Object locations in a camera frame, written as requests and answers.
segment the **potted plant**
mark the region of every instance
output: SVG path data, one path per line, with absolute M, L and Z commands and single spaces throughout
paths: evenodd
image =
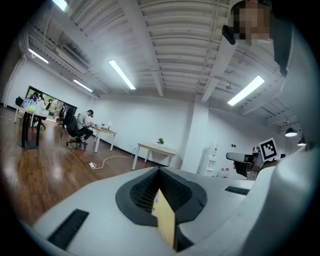
M 158 144 L 163 145 L 165 143 L 163 138 L 158 138 Z

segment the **white ceiling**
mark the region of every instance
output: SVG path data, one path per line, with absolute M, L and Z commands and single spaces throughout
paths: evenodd
M 278 127 L 284 125 L 285 118 L 291 119 L 292 115 L 286 115 L 290 106 L 280 93 L 283 77 L 279 65 L 274 62 L 272 42 L 239 41 L 226 68 L 216 75 L 215 69 L 221 68 L 224 62 L 215 61 L 219 50 L 222 58 L 226 55 L 221 45 L 222 27 L 227 23 L 230 10 L 229 0 L 66 2 L 65 13 L 49 1 L 29 21 L 29 47 L 67 69 L 70 76 L 77 77 L 94 94 L 143 95 L 149 92 L 166 97 L 177 92 L 207 93 L 211 101 L 227 102 L 259 75 L 265 83 L 236 105 L 240 107 L 239 112 L 264 117 L 265 124 L 268 118 L 284 113 L 282 119 L 272 124 Z M 62 45 L 69 46 L 88 62 L 89 71 L 81 74 L 60 59 L 55 48 Z M 117 62 L 136 91 L 127 87 L 109 65 L 110 60 Z M 211 85 L 212 78 L 217 79 L 215 86 Z M 233 89 L 226 88 L 228 83 Z

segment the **air conditioner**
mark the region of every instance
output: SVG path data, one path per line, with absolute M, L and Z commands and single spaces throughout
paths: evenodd
M 75 68 L 81 74 L 88 71 L 89 64 L 86 63 L 80 56 L 78 56 L 68 46 L 63 45 L 61 48 L 57 47 L 55 50 L 61 59 L 63 59 L 68 64 L 70 64 L 73 68 Z

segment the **wooden floor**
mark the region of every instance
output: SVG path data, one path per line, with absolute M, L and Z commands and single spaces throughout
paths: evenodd
M 95 153 L 94 136 L 87 140 L 86 149 L 69 145 L 71 152 L 63 146 L 70 140 L 68 133 L 63 132 L 61 139 L 61 126 L 49 121 L 43 122 L 46 130 L 41 128 L 39 148 L 23 149 L 18 145 L 23 120 L 14 123 L 15 113 L 0 107 L 1 178 L 17 217 L 29 225 L 83 186 L 132 170 L 134 158 L 123 157 L 108 159 L 102 169 L 91 169 L 89 162 L 100 167 L 107 157 L 130 155 L 116 148 L 110 151 L 102 141 Z M 36 128 L 29 129 L 30 136 L 36 139 Z M 140 159 L 136 163 L 136 169 L 152 166 Z

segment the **black grille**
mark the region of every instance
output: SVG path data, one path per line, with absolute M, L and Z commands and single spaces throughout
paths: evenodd
M 136 206 L 151 213 L 159 189 L 174 212 L 183 206 L 192 195 L 189 187 L 158 170 L 134 185 L 130 190 L 130 198 Z

